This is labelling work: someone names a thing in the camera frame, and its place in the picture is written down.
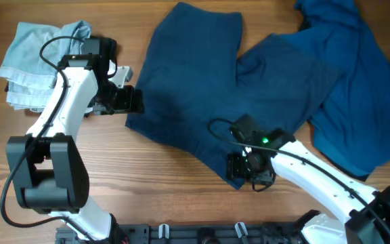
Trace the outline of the dark navy blue shorts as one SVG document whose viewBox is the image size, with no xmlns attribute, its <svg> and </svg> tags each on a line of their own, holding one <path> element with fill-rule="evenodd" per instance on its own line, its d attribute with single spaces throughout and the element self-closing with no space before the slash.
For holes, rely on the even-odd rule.
<svg viewBox="0 0 390 244">
<path fill-rule="evenodd" d="M 218 176 L 226 175 L 236 147 L 211 135 L 209 121 L 250 115 L 263 129 L 293 133 L 312 116 L 340 79 L 280 35 L 269 35 L 244 54 L 242 15 L 178 3 L 156 27 L 136 87 L 144 111 L 128 128 L 189 152 Z"/>
</svg>

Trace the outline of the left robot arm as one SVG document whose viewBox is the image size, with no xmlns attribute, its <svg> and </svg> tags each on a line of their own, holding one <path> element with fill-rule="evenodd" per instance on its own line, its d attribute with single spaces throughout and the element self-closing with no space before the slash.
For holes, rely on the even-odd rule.
<svg viewBox="0 0 390 244">
<path fill-rule="evenodd" d="M 0 212 L 8 221 L 7 192 L 14 189 L 20 207 L 63 221 L 84 243 L 128 243 L 115 217 L 89 194 L 89 175 L 76 146 L 86 110 L 98 115 L 142 113 L 142 92 L 129 84 L 131 70 L 118 67 L 114 39 L 81 41 L 79 54 L 66 54 L 54 65 L 57 82 L 44 111 L 24 136 L 6 145 L 10 173 Z"/>
</svg>

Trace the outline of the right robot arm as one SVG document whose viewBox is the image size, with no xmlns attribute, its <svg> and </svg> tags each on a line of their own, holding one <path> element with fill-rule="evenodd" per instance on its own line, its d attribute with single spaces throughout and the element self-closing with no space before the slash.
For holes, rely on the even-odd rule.
<svg viewBox="0 0 390 244">
<path fill-rule="evenodd" d="M 379 191 L 316 157 L 292 134 L 265 131 L 244 115 L 230 124 L 242 152 L 229 155 L 227 178 L 260 192 L 277 177 L 292 182 L 328 209 L 312 211 L 297 229 L 307 243 L 390 243 L 390 186 Z"/>
</svg>

